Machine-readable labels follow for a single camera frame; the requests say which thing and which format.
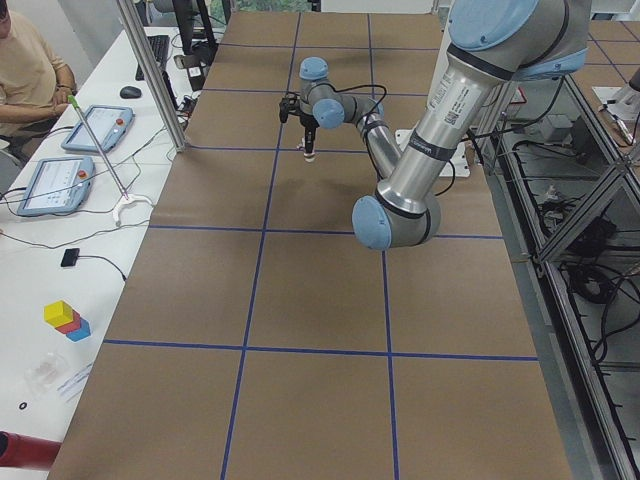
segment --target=robotic arm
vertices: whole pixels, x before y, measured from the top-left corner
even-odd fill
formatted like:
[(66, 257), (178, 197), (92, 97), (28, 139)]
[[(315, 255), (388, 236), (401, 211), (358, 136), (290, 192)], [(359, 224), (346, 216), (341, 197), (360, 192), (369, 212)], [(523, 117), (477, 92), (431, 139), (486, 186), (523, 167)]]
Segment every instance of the robotic arm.
[(302, 62), (300, 95), (283, 99), (280, 119), (300, 117), (306, 157), (313, 156), (318, 126), (354, 124), (381, 177), (374, 196), (354, 206), (356, 237), (376, 250), (422, 244), (440, 223), (431, 189), (491, 90), (582, 67), (590, 11), (591, 0), (457, 0), (449, 16), (449, 67), (404, 151), (379, 104), (336, 91), (317, 57)]

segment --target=red block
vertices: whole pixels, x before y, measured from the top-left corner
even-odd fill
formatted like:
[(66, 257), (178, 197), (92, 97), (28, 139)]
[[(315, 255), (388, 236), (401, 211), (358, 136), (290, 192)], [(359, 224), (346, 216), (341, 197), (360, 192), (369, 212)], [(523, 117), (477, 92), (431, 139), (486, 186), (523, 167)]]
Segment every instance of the red block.
[(66, 335), (67, 333), (75, 332), (81, 326), (82, 326), (82, 318), (80, 317), (80, 314), (74, 310), (73, 322), (67, 323), (66, 325), (60, 325), (59, 327), (56, 328), (56, 330)]

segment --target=beige shirt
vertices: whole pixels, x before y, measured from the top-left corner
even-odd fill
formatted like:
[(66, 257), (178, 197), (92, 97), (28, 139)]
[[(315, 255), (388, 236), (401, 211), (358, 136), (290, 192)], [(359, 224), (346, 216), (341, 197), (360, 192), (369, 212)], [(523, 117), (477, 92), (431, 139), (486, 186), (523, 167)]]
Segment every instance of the beige shirt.
[[(10, 15), (9, 36), (0, 39), (0, 105), (52, 106), (55, 72), (65, 62), (29, 20), (17, 12)], [(0, 135), (11, 135), (24, 126), (0, 123)]]

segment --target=keyboard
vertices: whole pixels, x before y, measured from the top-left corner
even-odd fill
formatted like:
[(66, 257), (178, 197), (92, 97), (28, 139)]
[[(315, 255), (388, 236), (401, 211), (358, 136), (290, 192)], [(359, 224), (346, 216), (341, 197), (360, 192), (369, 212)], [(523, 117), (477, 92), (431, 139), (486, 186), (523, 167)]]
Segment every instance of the keyboard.
[[(149, 45), (151, 45), (151, 51), (156, 57), (156, 62), (160, 65), (160, 70), (164, 70), (167, 66), (167, 57), (169, 54), (169, 45), (171, 39), (169, 35), (147, 35)], [(142, 73), (142, 67), (138, 65), (136, 70), (136, 80), (144, 80), (144, 73)]]

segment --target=white table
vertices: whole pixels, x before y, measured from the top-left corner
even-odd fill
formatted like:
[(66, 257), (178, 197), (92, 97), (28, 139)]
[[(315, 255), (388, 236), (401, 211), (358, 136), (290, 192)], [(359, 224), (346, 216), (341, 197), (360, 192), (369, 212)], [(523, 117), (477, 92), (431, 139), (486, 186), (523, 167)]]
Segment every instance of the white table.
[[(168, 34), (173, 39), (177, 29), (149, 28), (147, 34)], [(178, 71), (173, 64), (173, 55), (179, 53), (179, 49), (172, 48), (167, 63), (178, 103), (183, 95), (192, 93), (186, 73)], [(133, 108), (133, 124), (109, 154), (114, 164), (125, 160), (163, 128), (146, 82), (136, 82), (134, 79), (136, 66), (137, 61), (127, 36), (122, 32), (77, 95), (83, 109), (92, 104)], [(125, 85), (141, 88), (142, 97), (121, 99), (119, 92)], [(77, 120), (76, 113), (68, 108), (56, 128), (74, 125)], [(39, 159), (68, 155), (60, 148), (67, 133), (53, 134), (42, 143), (14, 182), (14, 188), (27, 185)], [(141, 173), (132, 185), (131, 193), (145, 195), (154, 203), (157, 202), (174, 153), (168, 134), (161, 132), (149, 147), (136, 155)], [(96, 171), (104, 172), (106, 167), (100, 157), (93, 158)], [(137, 175), (138, 168), (129, 159), (117, 167), (117, 172), (128, 184)], [(19, 192), (9, 198), (18, 200), (21, 194)], [(89, 196), (81, 209), (108, 211), (119, 196), (112, 177), (108, 173), (99, 175), (93, 180)], [(80, 248), (80, 255), (106, 257), (128, 274), (144, 237), (144, 222), (149, 219), (151, 210), (145, 203), (134, 203), (122, 211), (121, 221), (125, 228), (76, 242), (73, 247)], [(6, 205), (0, 206), (0, 229), (7, 235), (34, 243), (58, 245), (115, 228), (111, 213), (20, 218), (11, 215)], [(79, 395), (66, 399), (56, 389), (93, 362), (124, 287), (120, 274), (104, 260), (79, 259), (75, 267), (61, 268), (60, 261), (65, 248), (37, 248), (0, 236), (0, 265), (3, 271), (0, 278), (3, 298), (0, 315), (0, 430), (57, 441), (64, 438)], [(92, 333), (89, 338), (74, 343), (44, 322), (44, 306), (57, 300), (65, 300), (90, 323)], [(62, 357), (67, 369), (52, 382), (48, 391), (36, 395), (29, 388), (25, 373), (49, 353)], [(27, 406), (21, 410), (19, 406), (23, 402)], [(46, 476), (46, 472), (0, 468), (0, 480), (44, 479)]]

